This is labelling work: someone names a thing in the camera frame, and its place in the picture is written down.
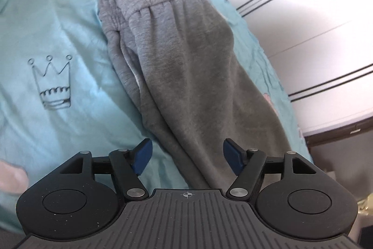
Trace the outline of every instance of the bed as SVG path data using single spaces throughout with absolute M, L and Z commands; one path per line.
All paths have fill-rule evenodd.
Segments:
M 288 96 L 245 20 L 228 0 L 210 1 L 232 28 L 236 56 L 277 112 L 292 150 L 310 159 Z M 22 231 L 15 214 L 20 193 L 81 150 L 103 156 L 149 137 L 153 156 L 140 177 L 146 188 L 188 188 L 172 158 L 143 128 L 112 68 L 97 4 L 0 0 L 0 170 L 8 176 L 0 177 L 0 227 L 5 230 Z M 58 88 L 60 97 L 48 100 L 43 88 Z

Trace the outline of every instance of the black circular disc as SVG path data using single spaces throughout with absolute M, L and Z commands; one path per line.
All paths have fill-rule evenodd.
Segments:
M 52 213 L 69 214 L 76 212 L 87 203 L 85 194 L 77 190 L 63 189 L 49 193 L 43 200 L 44 207 Z
M 294 210 L 301 213 L 318 214 L 328 210 L 332 200 L 321 191 L 302 189 L 291 193 L 288 203 Z

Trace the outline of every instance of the white wardrobe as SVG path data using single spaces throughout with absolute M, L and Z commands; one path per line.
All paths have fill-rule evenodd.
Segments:
M 304 135 L 373 116 L 373 0 L 230 0 L 292 100 Z

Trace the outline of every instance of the round metal bolt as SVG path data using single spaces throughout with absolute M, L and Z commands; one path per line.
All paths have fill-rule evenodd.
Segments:
M 141 197 L 145 194 L 145 191 L 140 188 L 132 188 L 127 191 L 127 195 L 131 197 Z
M 229 193 L 235 197 L 243 197 L 248 194 L 247 190 L 243 188 L 233 188 L 229 191 Z

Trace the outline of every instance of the crown drawing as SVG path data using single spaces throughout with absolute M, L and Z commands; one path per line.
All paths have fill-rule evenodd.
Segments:
M 71 106 L 70 60 L 72 56 L 67 55 L 66 59 L 68 62 L 59 71 L 52 63 L 53 56 L 48 55 L 46 57 L 48 64 L 45 72 L 40 71 L 34 65 L 35 60 L 33 58 L 28 60 L 28 64 L 32 68 L 40 100 L 46 110 L 58 110 Z

